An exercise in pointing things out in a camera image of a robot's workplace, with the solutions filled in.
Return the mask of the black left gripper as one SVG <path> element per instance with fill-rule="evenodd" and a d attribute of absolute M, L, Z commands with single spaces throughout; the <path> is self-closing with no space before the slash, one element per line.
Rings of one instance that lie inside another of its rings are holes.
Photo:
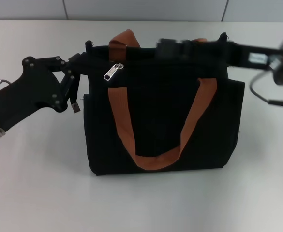
<path fill-rule="evenodd" d="M 23 73 L 14 82 L 0 90 L 0 128 L 8 131 L 11 127 L 42 108 L 64 112 L 70 100 L 72 108 L 77 103 L 81 74 L 73 70 L 88 67 L 86 52 L 77 53 L 65 62 L 60 57 L 26 57 L 22 60 Z M 54 72 L 63 72 L 61 83 Z"/>

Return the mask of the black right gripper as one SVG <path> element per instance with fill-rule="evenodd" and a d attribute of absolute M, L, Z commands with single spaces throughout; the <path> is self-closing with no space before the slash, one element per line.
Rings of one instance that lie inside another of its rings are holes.
<path fill-rule="evenodd" d="M 226 60 L 232 67 L 267 70 L 275 58 L 283 56 L 283 50 L 240 45 L 235 42 L 160 39 L 155 57 L 163 60 Z"/>

